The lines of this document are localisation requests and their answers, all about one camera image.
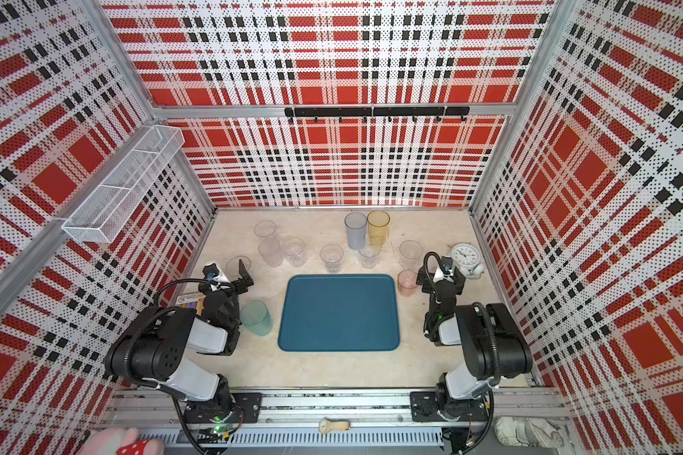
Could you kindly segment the green textured plastic cup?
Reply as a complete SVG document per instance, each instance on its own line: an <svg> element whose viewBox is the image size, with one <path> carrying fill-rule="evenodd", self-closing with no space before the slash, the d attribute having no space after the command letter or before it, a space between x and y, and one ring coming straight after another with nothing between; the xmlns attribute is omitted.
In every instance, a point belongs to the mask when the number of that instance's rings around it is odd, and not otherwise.
<svg viewBox="0 0 683 455"><path fill-rule="evenodd" d="M242 325L259 337L269 335L272 330L271 313L263 301L251 301L240 310Z"/></svg>

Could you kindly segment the clear faceted cup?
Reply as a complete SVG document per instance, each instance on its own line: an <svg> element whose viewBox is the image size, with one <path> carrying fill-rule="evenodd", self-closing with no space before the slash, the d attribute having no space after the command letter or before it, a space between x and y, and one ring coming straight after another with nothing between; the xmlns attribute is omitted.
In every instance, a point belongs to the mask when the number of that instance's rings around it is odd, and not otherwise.
<svg viewBox="0 0 683 455"><path fill-rule="evenodd" d="M381 254L381 248L376 245L366 245L358 251L358 254L362 267L366 269L372 269L379 263L379 254Z"/></svg>
<svg viewBox="0 0 683 455"><path fill-rule="evenodd" d="M326 272L330 274L339 273L342 269L343 248L337 244L327 244L322 247L320 257L326 267Z"/></svg>

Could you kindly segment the yellow transparent plastic cup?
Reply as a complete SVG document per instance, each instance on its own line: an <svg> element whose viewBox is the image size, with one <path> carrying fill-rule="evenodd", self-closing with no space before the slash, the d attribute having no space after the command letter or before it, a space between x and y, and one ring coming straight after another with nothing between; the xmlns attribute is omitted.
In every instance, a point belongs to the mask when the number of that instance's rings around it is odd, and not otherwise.
<svg viewBox="0 0 683 455"><path fill-rule="evenodd" d="M367 238L371 245L382 248L389 236L390 215L384 210L373 210L367 216Z"/></svg>

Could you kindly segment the blue frosted plastic cup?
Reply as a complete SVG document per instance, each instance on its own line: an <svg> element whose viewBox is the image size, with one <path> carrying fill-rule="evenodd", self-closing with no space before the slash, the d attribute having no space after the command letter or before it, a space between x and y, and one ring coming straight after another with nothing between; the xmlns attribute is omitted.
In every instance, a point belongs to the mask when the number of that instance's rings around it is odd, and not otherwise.
<svg viewBox="0 0 683 455"><path fill-rule="evenodd" d="M350 212L345 216L347 244L352 250L365 247L367 216L361 212Z"/></svg>

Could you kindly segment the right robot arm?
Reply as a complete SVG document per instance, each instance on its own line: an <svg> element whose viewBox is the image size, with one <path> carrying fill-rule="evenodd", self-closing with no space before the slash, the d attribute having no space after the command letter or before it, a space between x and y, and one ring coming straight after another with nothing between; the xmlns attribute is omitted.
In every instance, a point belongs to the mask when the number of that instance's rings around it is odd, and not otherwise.
<svg viewBox="0 0 683 455"><path fill-rule="evenodd" d="M451 257L427 252L417 285L429 297L423 335L437 346L458 346L463 363L443 373L434 395L411 394L415 421L456 422L491 415L491 393L504 378L530 373L533 355L503 303L459 305L466 277Z"/></svg>

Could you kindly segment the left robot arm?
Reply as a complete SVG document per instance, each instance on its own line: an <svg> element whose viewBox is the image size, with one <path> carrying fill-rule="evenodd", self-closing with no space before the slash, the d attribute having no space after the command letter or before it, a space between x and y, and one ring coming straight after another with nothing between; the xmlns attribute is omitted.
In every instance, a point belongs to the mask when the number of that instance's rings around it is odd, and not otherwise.
<svg viewBox="0 0 683 455"><path fill-rule="evenodd" d="M224 422L240 406L229 380L211 373L191 358L191 350L203 356L231 356L240 339L239 296L254 280L248 263L234 263L238 277L231 279L215 263L203 267L200 278L184 278L161 286L128 328L109 348L106 373L131 384L165 392L186 404L179 416L186 423ZM165 291L179 284L196 284L204 298L201 309L181 305L161 306Z"/></svg>

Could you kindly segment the teal plastic tray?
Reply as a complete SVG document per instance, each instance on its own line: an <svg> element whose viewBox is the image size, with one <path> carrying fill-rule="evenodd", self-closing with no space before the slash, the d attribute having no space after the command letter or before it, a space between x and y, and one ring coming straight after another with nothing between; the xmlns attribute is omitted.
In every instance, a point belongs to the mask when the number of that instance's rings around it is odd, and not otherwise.
<svg viewBox="0 0 683 455"><path fill-rule="evenodd" d="M278 346L285 352L390 352L400 346L397 288L386 274L296 275Z"/></svg>

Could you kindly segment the pink transparent plastic cup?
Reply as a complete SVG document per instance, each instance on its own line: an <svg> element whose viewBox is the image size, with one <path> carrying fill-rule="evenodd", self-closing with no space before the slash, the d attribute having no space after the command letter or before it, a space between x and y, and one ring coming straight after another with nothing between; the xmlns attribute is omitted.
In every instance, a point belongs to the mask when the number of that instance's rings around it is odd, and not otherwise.
<svg viewBox="0 0 683 455"><path fill-rule="evenodd" d="M398 293L404 297L410 297L417 292L417 271L404 269L398 274Z"/></svg>

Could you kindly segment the clear cup right back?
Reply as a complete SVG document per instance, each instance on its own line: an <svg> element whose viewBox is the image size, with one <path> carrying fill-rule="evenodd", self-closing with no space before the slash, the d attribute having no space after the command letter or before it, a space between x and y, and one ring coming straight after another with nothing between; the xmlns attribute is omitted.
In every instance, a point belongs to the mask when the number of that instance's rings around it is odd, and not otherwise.
<svg viewBox="0 0 683 455"><path fill-rule="evenodd" d="M406 240L400 244L400 264L403 269L417 272L422 265L423 246L415 240Z"/></svg>

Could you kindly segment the clear cup back left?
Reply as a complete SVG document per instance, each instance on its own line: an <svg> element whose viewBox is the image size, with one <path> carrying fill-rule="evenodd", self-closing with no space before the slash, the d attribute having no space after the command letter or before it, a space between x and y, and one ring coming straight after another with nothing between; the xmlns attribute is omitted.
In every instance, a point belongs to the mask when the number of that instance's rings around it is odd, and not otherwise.
<svg viewBox="0 0 683 455"><path fill-rule="evenodd" d="M259 241L263 242L269 239L276 239L278 227L276 223L271 220L263 220L255 225L253 232Z"/></svg>

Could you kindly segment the clear cup beside frosted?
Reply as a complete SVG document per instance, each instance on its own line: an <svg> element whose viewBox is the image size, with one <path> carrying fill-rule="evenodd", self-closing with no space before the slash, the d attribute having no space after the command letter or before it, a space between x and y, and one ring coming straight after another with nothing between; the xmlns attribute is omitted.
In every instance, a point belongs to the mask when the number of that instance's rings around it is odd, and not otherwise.
<svg viewBox="0 0 683 455"><path fill-rule="evenodd" d="M293 267L301 267L305 263L305 242L298 237L284 240L282 252Z"/></svg>

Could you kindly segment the small beige wooden object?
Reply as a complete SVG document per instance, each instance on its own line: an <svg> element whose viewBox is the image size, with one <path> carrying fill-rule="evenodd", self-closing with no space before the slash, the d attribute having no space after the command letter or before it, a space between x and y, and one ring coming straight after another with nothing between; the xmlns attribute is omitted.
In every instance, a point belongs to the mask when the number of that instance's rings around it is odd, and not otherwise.
<svg viewBox="0 0 683 455"><path fill-rule="evenodd" d="M331 432L346 432L351 429L351 424L345 420L329 420L324 418L319 426L318 430L320 434L330 434Z"/></svg>

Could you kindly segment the white crumpled cloth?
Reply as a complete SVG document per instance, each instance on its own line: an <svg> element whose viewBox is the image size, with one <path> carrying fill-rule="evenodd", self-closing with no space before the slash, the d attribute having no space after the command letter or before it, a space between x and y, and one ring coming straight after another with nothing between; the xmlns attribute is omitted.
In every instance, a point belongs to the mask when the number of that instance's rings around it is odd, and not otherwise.
<svg viewBox="0 0 683 455"><path fill-rule="evenodd" d="M544 449L560 449L565 446L559 429L545 419L499 417L493 429L496 438L504 446Z"/></svg>

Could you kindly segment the clear cup near left wall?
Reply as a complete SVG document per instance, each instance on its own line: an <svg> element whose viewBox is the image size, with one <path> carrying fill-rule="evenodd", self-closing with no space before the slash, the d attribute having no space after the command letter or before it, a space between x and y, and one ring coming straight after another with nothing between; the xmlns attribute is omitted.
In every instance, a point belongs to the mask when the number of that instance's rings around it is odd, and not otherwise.
<svg viewBox="0 0 683 455"><path fill-rule="evenodd" d="M250 258L244 255L237 255L227 261L223 271L231 281L235 281L241 278L241 265L245 267L248 273L252 270Z"/></svg>

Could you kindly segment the black hook rail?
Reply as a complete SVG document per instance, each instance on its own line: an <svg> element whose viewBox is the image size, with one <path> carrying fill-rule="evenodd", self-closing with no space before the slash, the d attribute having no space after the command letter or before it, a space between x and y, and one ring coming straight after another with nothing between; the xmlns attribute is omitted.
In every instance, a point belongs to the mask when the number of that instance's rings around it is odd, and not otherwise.
<svg viewBox="0 0 683 455"><path fill-rule="evenodd" d="M394 118L394 117L467 117L470 114L470 106L369 106L369 107L295 107L286 108L284 113L288 119L307 118L315 121L320 118Z"/></svg>

